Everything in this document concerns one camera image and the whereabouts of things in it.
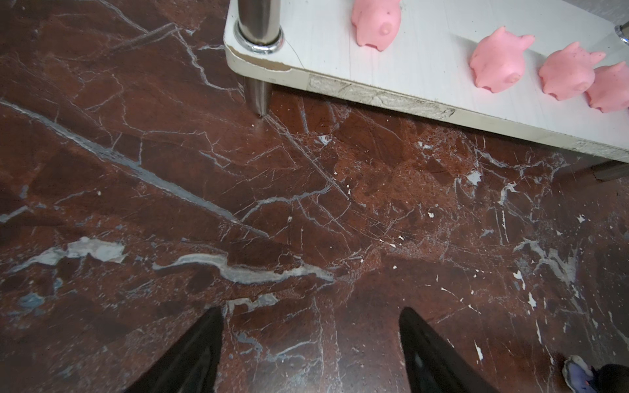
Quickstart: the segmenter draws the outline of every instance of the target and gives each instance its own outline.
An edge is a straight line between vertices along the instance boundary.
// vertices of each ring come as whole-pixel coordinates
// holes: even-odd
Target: person's foot
[[[566,359],[562,370],[566,384],[574,393],[596,393],[590,386],[594,380],[592,369],[580,356],[572,355]]]

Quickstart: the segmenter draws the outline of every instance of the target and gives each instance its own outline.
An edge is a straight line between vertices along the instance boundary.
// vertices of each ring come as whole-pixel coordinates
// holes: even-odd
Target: black pointed object
[[[208,309],[125,393],[213,393],[223,316]]]
[[[412,393],[499,393],[410,307],[399,335]]]

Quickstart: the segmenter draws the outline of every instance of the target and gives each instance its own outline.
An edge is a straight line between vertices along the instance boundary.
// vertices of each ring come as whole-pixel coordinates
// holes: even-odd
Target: rubber pig
[[[476,87],[499,93],[515,85],[526,68],[523,53],[534,41],[534,36],[518,37],[504,26],[483,38],[470,59]]]
[[[573,42],[548,56],[539,71],[542,90],[559,101],[578,96],[594,83],[594,64],[605,52],[589,53]]]
[[[399,0],[355,0],[352,24],[356,26],[356,42],[370,45],[380,52],[398,35],[402,12]]]
[[[586,91],[592,108],[603,113],[629,108],[629,66],[626,62],[598,67],[594,74],[594,83]]]

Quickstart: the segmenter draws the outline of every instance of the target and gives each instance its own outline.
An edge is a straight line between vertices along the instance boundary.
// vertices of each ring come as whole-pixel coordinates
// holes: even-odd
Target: chipped shelf edge
[[[260,61],[260,59],[239,52],[237,48],[229,45],[227,42],[225,42],[225,54],[229,68],[236,74],[245,77],[378,108],[445,121],[459,126],[541,143],[542,145],[572,150],[577,153],[629,163],[629,150],[488,116],[467,109],[456,108],[435,101],[378,89],[349,80],[316,74],[304,69],[289,68],[285,64],[270,60]],[[264,65],[273,65],[276,69],[269,69],[264,67]]]

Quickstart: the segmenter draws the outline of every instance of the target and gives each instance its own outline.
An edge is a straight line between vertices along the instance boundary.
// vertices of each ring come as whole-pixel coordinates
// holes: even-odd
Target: brown floor
[[[286,89],[259,119],[226,5],[4,2],[5,391],[119,391],[216,305],[219,392],[407,392],[403,306],[502,392],[629,364],[629,181]]]

